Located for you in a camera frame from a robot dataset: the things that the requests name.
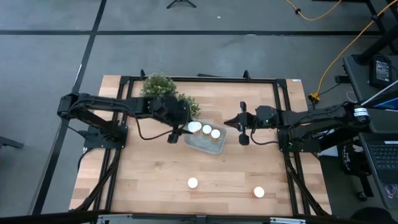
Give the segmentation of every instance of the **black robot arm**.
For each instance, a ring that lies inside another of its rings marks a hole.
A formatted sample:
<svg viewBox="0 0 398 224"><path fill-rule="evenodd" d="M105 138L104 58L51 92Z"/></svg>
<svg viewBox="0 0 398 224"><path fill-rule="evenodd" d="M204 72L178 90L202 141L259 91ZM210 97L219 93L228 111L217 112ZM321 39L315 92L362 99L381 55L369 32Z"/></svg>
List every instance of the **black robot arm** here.
<svg viewBox="0 0 398 224"><path fill-rule="evenodd" d="M301 152L320 152L329 148L329 144L333 142L323 141L324 144L317 147L318 133L322 131L343 128L358 132L367 128L369 124L366 108L350 102L304 112L259 106L256 109L256 115L248 113L245 102L241 102L241 111L235 118L224 122L225 125L242 132L239 137L240 144L249 144L246 129L251 129L254 133L257 129L276 128L281 148L288 146L288 142L294 141L295 150Z"/></svg>
<svg viewBox="0 0 398 224"><path fill-rule="evenodd" d="M90 110L126 113L136 119L152 118L167 124L173 128L168 139L169 143L176 143L181 134L190 133L179 128L190 121L189 106L185 101L178 101L173 96L131 97L126 100L91 96L86 93L63 96L57 112L59 117L79 119L90 125L88 132L82 132L86 136L85 147L106 147L106 145L117 147L124 145L126 141L127 127L105 121Z"/></svg>

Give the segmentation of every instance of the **potted plant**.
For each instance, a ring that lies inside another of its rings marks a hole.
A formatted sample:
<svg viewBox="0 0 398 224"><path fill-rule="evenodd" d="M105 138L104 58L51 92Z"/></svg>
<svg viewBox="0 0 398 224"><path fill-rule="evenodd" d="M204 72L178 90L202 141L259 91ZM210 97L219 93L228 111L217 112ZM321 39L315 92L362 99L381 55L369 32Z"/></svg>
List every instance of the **potted plant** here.
<svg viewBox="0 0 398 224"><path fill-rule="evenodd" d="M195 98L185 94L179 94L173 80L167 78L162 73L154 73L144 80L141 96L175 96L179 101L185 100L188 102L191 118L198 118L200 108L199 104L195 102Z"/></svg>

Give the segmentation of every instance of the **yellow cable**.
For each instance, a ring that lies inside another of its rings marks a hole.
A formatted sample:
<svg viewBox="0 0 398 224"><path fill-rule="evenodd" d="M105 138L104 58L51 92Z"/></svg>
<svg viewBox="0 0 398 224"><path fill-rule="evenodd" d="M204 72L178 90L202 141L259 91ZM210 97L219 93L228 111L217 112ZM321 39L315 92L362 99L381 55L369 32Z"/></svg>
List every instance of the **yellow cable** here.
<svg viewBox="0 0 398 224"><path fill-rule="evenodd" d="M287 1L295 10L297 10L297 7L295 7L295 6L293 5L292 2L290 2L289 0L285 0L285 1ZM329 12L331 12L332 10L334 10L335 7L336 7L337 5L339 5L339 3L340 3L341 1L342 1L342 0L339 0L338 3L336 3L336 4L335 4L331 9L329 9L329 11L327 11L324 15L318 16L318 17L313 18L313 19L309 19L309 18L305 17L300 11L298 12L298 14L300 14L301 17L303 17L304 19L306 19L306 20L308 20L308 21L315 21L315 20L318 20L318 19L322 18L323 16L327 15L327 14L328 14Z"/></svg>
<svg viewBox="0 0 398 224"><path fill-rule="evenodd" d="M377 14L377 16L380 16L385 10L387 10L391 5L393 5L393 4L396 3L396 2L398 2L398 0L392 1L390 4L388 4L388 6L386 6L383 10L381 10L381 11ZM331 66L341 57L341 55L342 55L353 43L356 42L356 40L359 39L359 37L360 37L372 24L373 24L373 21L371 21L371 22L358 34L358 36L355 37L355 39L354 39L353 41L351 41L351 43L349 43L349 44L347 45L347 47L344 48L344 50L343 50L342 52L340 52L340 54L338 54L337 58L335 58L335 59L331 62L331 64L330 64L329 67L325 70L325 72L323 73L323 75L322 75L322 77L321 77L321 80L320 80L319 85L318 85L318 90L317 90L317 92L313 94L313 97L314 97L315 99L316 99L316 98L318 97L318 95L319 95L319 92L320 92L320 90L321 90L321 86L322 86L323 79L324 79L324 77L326 76L326 74L328 73L328 71L329 71L329 69L331 68Z"/></svg>

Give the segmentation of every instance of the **black line on floor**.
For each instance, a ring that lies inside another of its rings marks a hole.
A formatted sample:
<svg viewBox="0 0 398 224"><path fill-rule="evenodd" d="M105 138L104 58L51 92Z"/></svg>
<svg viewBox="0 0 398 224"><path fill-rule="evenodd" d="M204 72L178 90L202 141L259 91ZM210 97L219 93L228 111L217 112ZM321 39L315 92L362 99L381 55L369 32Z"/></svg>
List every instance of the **black line on floor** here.
<svg viewBox="0 0 398 224"><path fill-rule="evenodd" d="M0 35L90 35L91 30L0 30Z"/></svg>
<svg viewBox="0 0 398 224"><path fill-rule="evenodd" d="M100 30L95 23L90 30L0 30L0 35L287 35L287 36L351 36L360 31L272 31L272 30ZM366 31L363 36L379 36L379 31Z"/></svg>
<svg viewBox="0 0 398 224"><path fill-rule="evenodd" d="M101 4L99 5L98 13L94 22L93 30L91 32L90 38L88 39L88 43L86 46L85 53L83 55L83 59L81 60L81 67L78 71L78 75L75 80L75 84L72 88L73 93L78 93L80 86L81 86L81 81L83 79L83 76L85 74L85 70L87 67L88 59L90 57L91 50L94 45L94 40L95 40L95 32L98 30L98 27L100 26L100 22L102 19L102 15L104 13L106 5L106 0L101 0ZM51 156L50 156L50 161L48 166L46 167L45 175L43 178L43 181L41 183L39 193L37 194L36 202L33 207L32 214L33 215L39 215L42 213L43 206L45 203L45 198L47 196L47 193L50 188L51 180L55 172L55 168L57 166L58 158L61 153L63 141L65 140L65 136L67 134L67 127L65 125L62 125L62 121L60 124L60 128L58 129L59 132L56 135L56 139L54 139L53 146L50 150Z"/></svg>
<svg viewBox="0 0 398 224"><path fill-rule="evenodd" d="M88 59L90 58L91 50L93 50L96 32L98 31L98 27L100 26L102 15L104 14L105 5L106 5L106 0L102 0L101 1L101 5L99 5L97 16L95 18L93 31L92 31L92 33L90 35L90 38L88 39L87 47L86 47L85 53L83 55L83 59L81 60L81 68L80 68L80 71L79 71L79 73L77 75L75 84L73 86L72 93L78 93L79 92L79 89L80 89L80 86L81 86L81 82L83 81L83 77L84 77L85 72L86 72Z"/></svg>
<svg viewBox="0 0 398 224"><path fill-rule="evenodd" d="M342 36L358 35L360 31L250 31L250 30L100 30L96 35L300 35ZM363 35L380 35L379 31L367 31Z"/></svg>

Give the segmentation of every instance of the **wooden table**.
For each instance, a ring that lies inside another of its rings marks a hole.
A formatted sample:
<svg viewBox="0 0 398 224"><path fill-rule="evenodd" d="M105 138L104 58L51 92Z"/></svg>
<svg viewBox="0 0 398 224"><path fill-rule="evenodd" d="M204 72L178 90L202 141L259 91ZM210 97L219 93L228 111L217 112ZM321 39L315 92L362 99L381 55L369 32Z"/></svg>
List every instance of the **wooden table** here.
<svg viewBox="0 0 398 224"><path fill-rule="evenodd" d="M116 97L120 76L106 75L99 96ZM214 122L227 129L228 137L221 154L214 156L188 147L183 138L168 144L167 135L153 141L143 141L137 133L136 122L129 126L126 147L114 189L112 211L126 213L172 213L208 215L291 215L284 158L276 144L241 146L239 132L223 124L240 113L239 102L245 101L248 112L259 105L275 106L273 87L262 83L203 83L175 82L180 93L194 96L201 107L200 119ZM307 110L300 80L287 80L293 111ZM134 82L133 96L139 96L142 82ZM112 113L97 112L104 119ZM152 119L140 120L146 137L170 130ZM276 140L276 130L257 130L255 140ZM94 149L81 162L70 208L79 206L97 184L104 149ZM330 205L319 161L310 153L301 153L305 182L323 209ZM196 189L189 189L187 180L196 177ZM254 198L251 191L261 186L264 198ZM104 188L100 208L108 191ZM296 187L299 210L302 202Z"/></svg>

